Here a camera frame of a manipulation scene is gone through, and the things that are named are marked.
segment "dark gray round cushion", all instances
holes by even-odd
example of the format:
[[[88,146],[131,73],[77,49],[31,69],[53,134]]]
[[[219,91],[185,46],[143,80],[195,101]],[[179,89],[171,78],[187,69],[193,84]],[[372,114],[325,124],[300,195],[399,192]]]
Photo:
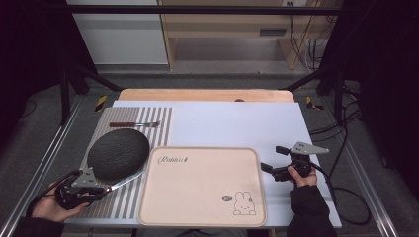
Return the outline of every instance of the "dark gray round cushion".
[[[106,133],[93,144],[87,165],[98,180],[117,181],[138,171],[149,153],[150,144],[144,134],[122,128]]]

